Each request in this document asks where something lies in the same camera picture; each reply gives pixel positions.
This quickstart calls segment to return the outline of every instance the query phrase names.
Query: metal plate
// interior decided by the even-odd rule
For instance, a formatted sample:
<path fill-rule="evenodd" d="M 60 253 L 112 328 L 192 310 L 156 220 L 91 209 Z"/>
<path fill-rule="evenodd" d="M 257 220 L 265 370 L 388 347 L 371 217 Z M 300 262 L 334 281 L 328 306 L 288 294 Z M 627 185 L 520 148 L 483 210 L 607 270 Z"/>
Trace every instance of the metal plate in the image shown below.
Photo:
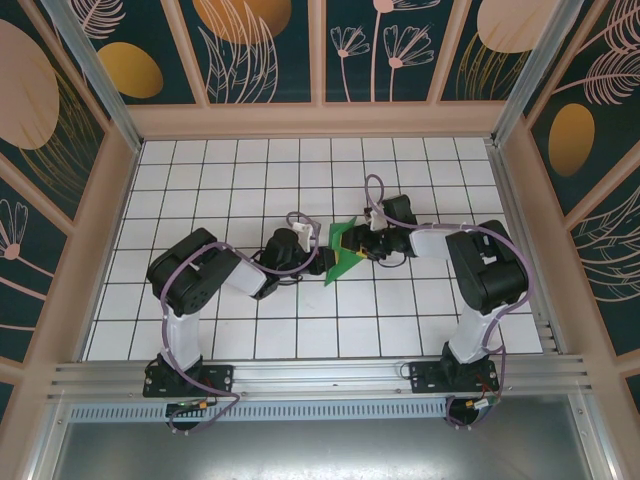
<path fill-rule="evenodd" d="M 198 382 L 217 390 L 231 391 L 233 385 L 232 365 L 203 365 Z M 210 394 L 186 382 L 167 381 L 166 368 L 153 366 L 146 369 L 142 396 L 145 398 L 207 397 Z"/>
<path fill-rule="evenodd" d="M 496 366 L 492 361 L 484 362 L 478 374 L 493 391 L 499 387 Z M 444 376 L 440 362 L 411 362 L 409 363 L 409 377 L 413 393 L 482 393 L 482 383 L 479 379 L 459 381 L 454 387 Z"/>

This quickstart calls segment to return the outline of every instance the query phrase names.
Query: orange circle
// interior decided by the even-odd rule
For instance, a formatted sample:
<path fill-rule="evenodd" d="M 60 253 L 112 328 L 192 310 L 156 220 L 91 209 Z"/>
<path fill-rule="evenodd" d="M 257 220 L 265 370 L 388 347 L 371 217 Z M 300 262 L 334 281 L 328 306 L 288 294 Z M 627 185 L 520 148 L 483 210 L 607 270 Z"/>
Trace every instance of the orange circle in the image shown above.
<path fill-rule="evenodd" d="M 245 3 L 251 13 L 247 13 Z M 262 19 L 271 36 L 282 33 L 291 18 L 291 0 L 193 0 L 200 19 L 217 37 L 236 44 L 255 44 L 261 35 L 251 34 L 260 28 Z"/>

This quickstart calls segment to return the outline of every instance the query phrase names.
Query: yellow oval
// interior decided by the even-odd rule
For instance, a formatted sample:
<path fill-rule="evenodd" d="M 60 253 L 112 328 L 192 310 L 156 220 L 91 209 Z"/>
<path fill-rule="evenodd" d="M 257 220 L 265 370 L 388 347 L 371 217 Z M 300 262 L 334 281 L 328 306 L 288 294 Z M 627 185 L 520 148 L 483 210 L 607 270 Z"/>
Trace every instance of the yellow oval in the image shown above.
<path fill-rule="evenodd" d="M 256 21 L 264 20 L 273 37 L 287 27 L 291 18 L 291 0 L 193 0 L 198 16 L 217 37 L 243 45 L 258 43 L 260 37 L 250 34 L 245 3 Z"/>
<path fill-rule="evenodd" d="M 576 173 L 591 153 L 596 126 L 591 112 L 577 103 L 562 107 L 549 133 L 549 161 L 563 177 Z"/>
<path fill-rule="evenodd" d="M 98 56 L 120 93 L 134 98 L 149 98 L 162 90 L 160 67 L 141 48 L 114 42 L 102 47 Z"/>

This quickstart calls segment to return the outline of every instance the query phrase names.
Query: enclosure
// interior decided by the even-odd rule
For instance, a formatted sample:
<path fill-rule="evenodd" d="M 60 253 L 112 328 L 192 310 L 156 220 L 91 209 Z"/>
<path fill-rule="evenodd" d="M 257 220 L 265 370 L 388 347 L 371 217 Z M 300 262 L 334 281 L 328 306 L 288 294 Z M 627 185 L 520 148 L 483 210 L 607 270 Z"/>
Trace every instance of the enclosure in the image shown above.
<path fill-rule="evenodd" d="M 6 478 L 640 477 L 638 0 L 9 0 L 0 38 Z M 370 174 L 531 263 L 495 413 L 452 428 L 463 392 L 413 393 L 465 300 L 393 254 L 223 285 L 199 350 L 240 402 L 172 435 L 177 400 L 142 395 L 151 263 L 201 227 L 259 255 L 289 212 L 329 246 Z"/>

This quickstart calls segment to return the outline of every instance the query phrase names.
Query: white arm segment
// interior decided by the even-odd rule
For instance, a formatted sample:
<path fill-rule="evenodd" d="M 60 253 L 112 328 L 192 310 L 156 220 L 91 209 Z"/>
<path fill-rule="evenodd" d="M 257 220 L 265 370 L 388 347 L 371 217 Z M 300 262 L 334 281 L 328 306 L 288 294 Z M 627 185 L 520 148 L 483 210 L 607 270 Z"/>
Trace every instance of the white arm segment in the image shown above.
<path fill-rule="evenodd" d="M 449 348 L 460 363 L 473 363 L 487 354 L 482 348 L 482 339 L 501 308 L 503 307 L 495 309 L 489 315 L 482 315 L 469 305 L 464 306 L 456 333 L 449 340 Z"/>
<path fill-rule="evenodd" d="M 200 360 L 200 347 L 198 346 L 200 312 L 177 317 L 173 313 L 173 309 L 169 307 L 167 321 L 167 339 L 169 340 L 171 353 L 176 358 L 180 369 L 183 371 L 188 370 Z M 164 349 L 162 350 L 162 357 L 171 365 Z"/>
<path fill-rule="evenodd" d="M 227 277 L 224 284 L 237 288 L 242 293 L 253 296 L 262 288 L 267 276 L 262 270 L 246 260 L 240 261 L 238 266 Z"/>
<path fill-rule="evenodd" d="M 249 262 L 242 260 L 231 272 L 231 275 L 227 277 L 224 284 L 231 285 L 247 295 L 255 295 L 266 280 L 267 277 L 264 272 L 258 270 Z M 182 370 L 188 370 L 200 359 L 200 347 L 198 345 L 199 322 L 199 311 L 191 315 L 177 317 L 173 310 L 169 308 L 167 327 L 169 348 Z M 167 363 L 170 363 L 164 350 L 162 351 L 162 356 Z"/>
<path fill-rule="evenodd" d="M 418 257 L 450 260 L 445 239 L 450 234 L 447 230 L 416 230 L 409 236 L 411 248 Z M 468 305 L 464 306 L 456 333 L 449 340 L 449 348 L 460 363 L 472 363 L 487 354 L 482 348 L 482 339 L 500 308 L 483 316 Z"/>

